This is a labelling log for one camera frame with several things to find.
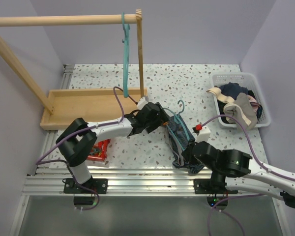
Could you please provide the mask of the teal hanger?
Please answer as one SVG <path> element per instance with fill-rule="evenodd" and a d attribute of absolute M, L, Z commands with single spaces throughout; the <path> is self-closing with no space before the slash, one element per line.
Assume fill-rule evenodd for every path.
<path fill-rule="evenodd" d="M 124 32 L 124 38 L 122 40 L 123 46 L 123 96 L 127 98 L 128 95 L 128 69 L 129 69 L 129 31 L 130 25 L 125 22 L 125 13 L 121 14 L 121 23 Z"/>
<path fill-rule="evenodd" d="M 181 117 L 181 113 L 185 109 L 184 102 L 182 100 L 179 100 L 177 103 L 182 105 L 181 111 L 177 114 L 168 108 L 163 109 L 170 117 L 168 121 L 169 124 L 166 126 L 168 136 L 170 139 L 170 145 L 173 146 L 173 151 L 183 152 L 187 148 L 189 141 L 193 142 L 195 138 L 188 130 L 188 127 L 186 126 L 183 118 Z"/>

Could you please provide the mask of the navy striped underwear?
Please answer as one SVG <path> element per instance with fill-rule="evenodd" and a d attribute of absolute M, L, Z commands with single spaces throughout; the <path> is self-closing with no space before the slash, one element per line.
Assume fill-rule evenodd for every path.
<path fill-rule="evenodd" d="M 195 138 L 187 128 L 181 115 L 170 117 L 166 125 L 165 140 L 174 155 L 172 161 L 174 168 L 182 169 L 192 175 L 197 174 L 204 168 L 203 164 L 191 164 L 182 156 L 182 152 L 188 147 L 189 141 L 193 141 Z"/>

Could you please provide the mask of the beige grey underwear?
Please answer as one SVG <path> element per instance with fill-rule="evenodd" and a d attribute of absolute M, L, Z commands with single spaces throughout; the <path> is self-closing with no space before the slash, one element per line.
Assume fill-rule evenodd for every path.
<path fill-rule="evenodd" d="M 237 119 L 246 130 L 254 128 L 258 121 L 256 113 L 245 93 L 240 93 L 234 103 L 226 104 L 223 112 Z"/>

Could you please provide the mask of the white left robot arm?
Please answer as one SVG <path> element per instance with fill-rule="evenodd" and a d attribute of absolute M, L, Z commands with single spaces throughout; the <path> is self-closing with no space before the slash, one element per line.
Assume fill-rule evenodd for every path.
<path fill-rule="evenodd" d="M 149 102 L 137 112 L 107 122 L 75 119 L 56 140 L 56 148 L 65 158 L 75 187 L 81 193 L 92 188 L 92 177 L 86 160 L 95 143 L 115 137 L 129 137 L 146 131 L 151 133 L 170 119 L 160 103 Z"/>

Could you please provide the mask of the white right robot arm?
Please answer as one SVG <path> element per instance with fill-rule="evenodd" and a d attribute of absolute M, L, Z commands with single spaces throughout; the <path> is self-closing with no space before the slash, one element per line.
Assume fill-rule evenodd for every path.
<path fill-rule="evenodd" d="M 182 156 L 191 164 L 203 164 L 212 173 L 194 180 L 197 194 L 239 191 L 271 196 L 295 209 L 295 173 L 256 160 L 236 149 L 219 150 L 207 142 L 189 143 Z"/>

